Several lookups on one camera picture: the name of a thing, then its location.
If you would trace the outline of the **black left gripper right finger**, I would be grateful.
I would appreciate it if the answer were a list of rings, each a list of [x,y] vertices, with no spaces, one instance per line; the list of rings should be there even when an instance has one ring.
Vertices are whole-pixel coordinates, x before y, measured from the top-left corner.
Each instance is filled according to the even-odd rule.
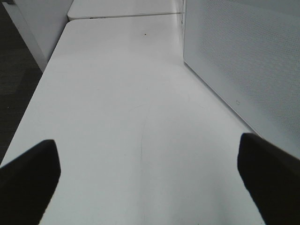
[[[300,161],[252,133],[240,138],[237,168],[267,225],[300,223]]]

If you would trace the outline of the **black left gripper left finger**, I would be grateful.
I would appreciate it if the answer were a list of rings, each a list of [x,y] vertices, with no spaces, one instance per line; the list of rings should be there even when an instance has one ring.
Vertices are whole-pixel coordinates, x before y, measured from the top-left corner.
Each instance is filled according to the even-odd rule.
[[[54,140],[43,140],[0,169],[0,223],[38,225],[61,174]]]

